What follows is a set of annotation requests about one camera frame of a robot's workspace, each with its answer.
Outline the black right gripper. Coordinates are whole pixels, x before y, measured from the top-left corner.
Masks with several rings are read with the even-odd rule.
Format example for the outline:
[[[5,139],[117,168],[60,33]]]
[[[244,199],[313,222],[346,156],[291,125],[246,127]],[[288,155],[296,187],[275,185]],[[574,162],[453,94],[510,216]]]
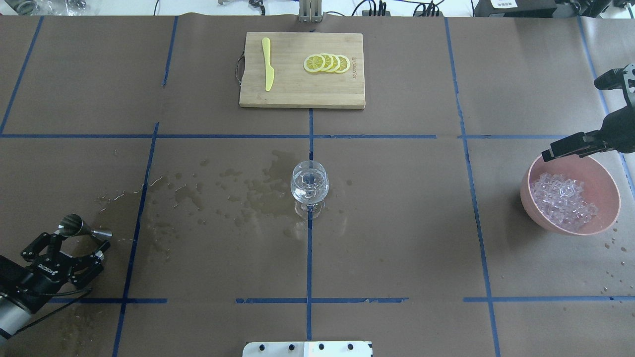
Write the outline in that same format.
[[[635,151],[635,64],[606,71],[594,79],[594,86],[597,90],[622,90],[628,107],[607,115],[600,131],[578,132],[551,143],[541,153],[544,162],[571,155],[583,158],[597,152]]]

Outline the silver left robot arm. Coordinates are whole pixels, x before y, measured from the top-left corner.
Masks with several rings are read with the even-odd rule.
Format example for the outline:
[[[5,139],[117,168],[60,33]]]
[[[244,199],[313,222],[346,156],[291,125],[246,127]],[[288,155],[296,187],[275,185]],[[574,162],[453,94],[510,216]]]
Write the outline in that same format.
[[[88,287],[104,270],[104,253],[110,248],[111,231],[93,231],[89,237],[97,242],[95,251],[73,257],[62,251],[66,240],[60,231],[41,233],[22,250],[20,256],[29,263],[20,266],[9,258],[1,257],[0,263],[0,332],[1,343],[27,328],[33,327],[52,313],[30,323],[29,320],[52,298],[77,294],[66,305],[54,310],[59,312],[92,292]]]

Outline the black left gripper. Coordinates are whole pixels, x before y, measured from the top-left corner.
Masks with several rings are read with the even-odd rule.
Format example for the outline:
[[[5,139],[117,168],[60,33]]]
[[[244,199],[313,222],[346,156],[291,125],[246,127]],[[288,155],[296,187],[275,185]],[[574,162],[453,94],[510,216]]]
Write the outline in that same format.
[[[58,233],[41,233],[22,251],[21,257],[32,263],[30,266],[0,258],[2,314],[35,314],[52,298],[50,294],[58,293],[67,282],[83,289],[102,273],[109,240],[81,257],[61,253],[64,241]]]

